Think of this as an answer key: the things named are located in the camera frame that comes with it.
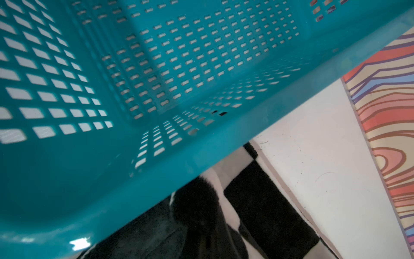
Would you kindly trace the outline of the black white checkered pillowcase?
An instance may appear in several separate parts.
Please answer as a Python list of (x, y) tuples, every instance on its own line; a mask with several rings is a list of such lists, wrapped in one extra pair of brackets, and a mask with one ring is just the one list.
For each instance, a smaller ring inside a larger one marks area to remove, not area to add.
[(336, 259), (250, 142), (81, 259)]

